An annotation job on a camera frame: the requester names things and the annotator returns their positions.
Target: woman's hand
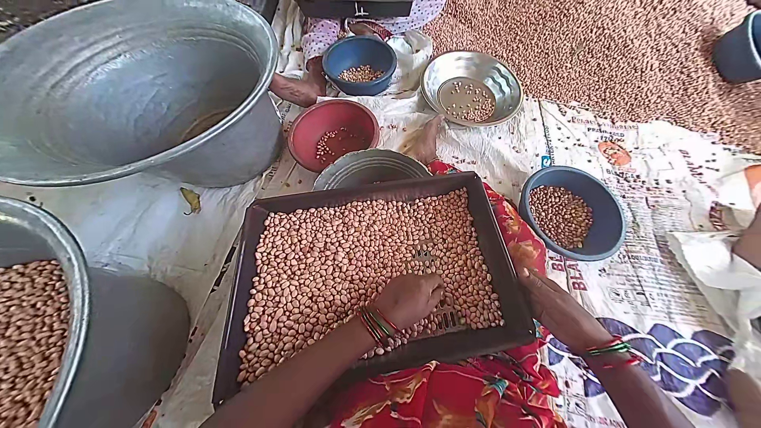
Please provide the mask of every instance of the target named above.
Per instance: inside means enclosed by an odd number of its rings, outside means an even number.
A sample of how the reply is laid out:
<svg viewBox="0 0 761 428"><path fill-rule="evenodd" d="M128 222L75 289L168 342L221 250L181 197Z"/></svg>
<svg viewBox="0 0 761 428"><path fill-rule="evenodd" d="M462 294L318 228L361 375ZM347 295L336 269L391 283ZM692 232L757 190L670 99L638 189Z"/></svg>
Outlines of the woman's hand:
<svg viewBox="0 0 761 428"><path fill-rule="evenodd" d="M441 300L444 283L439 275L402 275L392 278L375 300L375 307L399 329L422 320Z"/></svg>
<svg viewBox="0 0 761 428"><path fill-rule="evenodd" d="M756 217L750 226L735 241L732 252L761 270L761 207L756 210Z"/></svg>
<svg viewBox="0 0 761 428"><path fill-rule="evenodd" d="M518 269L518 279L529 292L534 319L573 353L581 355L587 348L613 340L605 327L555 281L526 268Z"/></svg>

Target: pink bowl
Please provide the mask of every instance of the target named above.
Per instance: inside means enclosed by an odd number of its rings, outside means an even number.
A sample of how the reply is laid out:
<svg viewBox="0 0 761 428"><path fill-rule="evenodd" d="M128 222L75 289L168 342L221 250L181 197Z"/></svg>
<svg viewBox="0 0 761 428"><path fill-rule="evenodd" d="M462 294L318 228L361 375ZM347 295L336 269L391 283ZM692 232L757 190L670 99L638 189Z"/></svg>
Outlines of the pink bowl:
<svg viewBox="0 0 761 428"><path fill-rule="evenodd" d="M325 133L334 131L336 136L326 141L333 154L317 156L317 143ZM299 165L321 172L346 153L372 149L380 137L378 121L367 107L349 100L329 100L298 115L288 133L288 149Z"/></svg>

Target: red sari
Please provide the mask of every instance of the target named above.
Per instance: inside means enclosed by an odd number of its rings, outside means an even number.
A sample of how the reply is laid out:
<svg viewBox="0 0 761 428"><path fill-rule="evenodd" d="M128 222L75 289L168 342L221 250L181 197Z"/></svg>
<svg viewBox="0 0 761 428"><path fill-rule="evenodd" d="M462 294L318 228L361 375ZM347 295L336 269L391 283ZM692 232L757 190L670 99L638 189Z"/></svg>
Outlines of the red sari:
<svg viewBox="0 0 761 428"><path fill-rule="evenodd" d="M433 174L459 172L441 161ZM489 185L486 195L511 256L545 272L546 249L517 210ZM443 364L436 361L353 385L334 400L335 428L347 427L565 427L549 396L559 396L553 373L540 363L542 337L524 347Z"/></svg>

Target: foot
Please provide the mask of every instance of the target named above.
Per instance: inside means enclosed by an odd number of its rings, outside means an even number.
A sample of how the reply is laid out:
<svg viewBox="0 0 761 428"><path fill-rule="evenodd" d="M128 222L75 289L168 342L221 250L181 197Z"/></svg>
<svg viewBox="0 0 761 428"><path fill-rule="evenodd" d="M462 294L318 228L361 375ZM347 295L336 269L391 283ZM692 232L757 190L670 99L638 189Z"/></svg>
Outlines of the foot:
<svg viewBox="0 0 761 428"><path fill-rule="evenodd" d="M357 36L378 36L378 34L369 25L362 22L352 22L349 24L349 29Z"/></svg>
<svg viewBox="0 0 761 428"><path fill-rule="evenodd" d="M307 72L301 80L275 73L269 90L283 100L309 107L317 103L317 97L325 96L326 86L322 73Z"/></svg>
<svg viewBox="0 0 761 428"><path fill-rule="evenodd" d="M409 148L407 155L419 160L423 165L427 165L436 159L436 135L443 120L444 116L440 114L429 120L423 126L420 138Z"/></svg>

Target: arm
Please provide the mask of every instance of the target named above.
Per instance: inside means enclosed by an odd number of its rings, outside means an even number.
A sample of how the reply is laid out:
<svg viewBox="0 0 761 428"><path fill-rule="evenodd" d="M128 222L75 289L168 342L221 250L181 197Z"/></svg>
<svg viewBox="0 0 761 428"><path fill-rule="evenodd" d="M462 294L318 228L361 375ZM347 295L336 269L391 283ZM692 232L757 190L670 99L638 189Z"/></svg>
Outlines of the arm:
<svg viewBox="0 0 761 428"><path fill-rule="evenodd" d="M613 337L586 309L554 281L521 269L521 283L529 292L535 319L549 328L573 353L602 346ZM584 358L605 387L629 428L689 428L693 426L674 403L638 366L623 364L628 354ZM605 368L606 364L615 366Z"/></svg>
<svg viewBox="0 0 761 428"><path fill-rule="evenodd" d="M761 208L743 235L735 241L732 252L761 269ZM752 377L737 369L727 372L729 398L741 428L756 426L761 420L761 388Z"/></svg>
<svg viewBox="0 0 761 428"><path fill-rule="evenodd" d="M441 293L439 275L403 275L392 278L374 304L404 329L431 313ZM244 388L203 426L290 427L373 346L362 321L353 318Z"/></svg>

